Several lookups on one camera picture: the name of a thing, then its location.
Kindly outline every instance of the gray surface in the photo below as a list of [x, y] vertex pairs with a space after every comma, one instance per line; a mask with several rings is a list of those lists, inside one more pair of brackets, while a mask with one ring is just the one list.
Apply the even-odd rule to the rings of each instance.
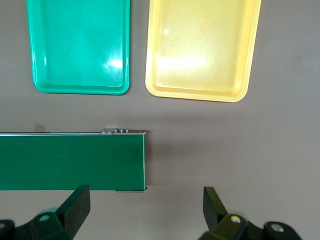
[[[131, 87], [124, 96], [45, 94], [32, 84], [24, 0], [0, 0], [0, 132], [149, 130], [148, 190], [91, 192], [76, 239], [195, 240], [203, 186], [262, 227], [320, 236], [320, 1], [262, 1], [249, 90], [238, 103], [157, 98], [145, 88], [148, 0], [132, 0]], [[0, 192], [22, 224], [70, 192]]]

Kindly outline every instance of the yellow tray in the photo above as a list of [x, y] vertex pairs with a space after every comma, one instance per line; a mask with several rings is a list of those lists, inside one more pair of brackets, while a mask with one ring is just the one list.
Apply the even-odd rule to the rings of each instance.
[[247, 93], [261, 0], [151, 0], [145, 84], [158, 97]]

